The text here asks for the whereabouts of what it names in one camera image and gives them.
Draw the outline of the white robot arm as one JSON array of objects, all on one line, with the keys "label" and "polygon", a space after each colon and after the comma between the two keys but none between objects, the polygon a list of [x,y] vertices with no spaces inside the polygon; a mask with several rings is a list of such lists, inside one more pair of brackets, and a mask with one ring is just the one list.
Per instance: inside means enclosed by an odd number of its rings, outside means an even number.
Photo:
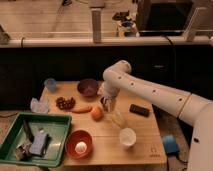
[{"label": "white robot arm", "polygon": [[120,60],[103,72],[103,106],[113,110],[121,89],[138,95],[193,127],[187,171],[213,171],[213,101],[196,94],[130,75],[131,65]]}]

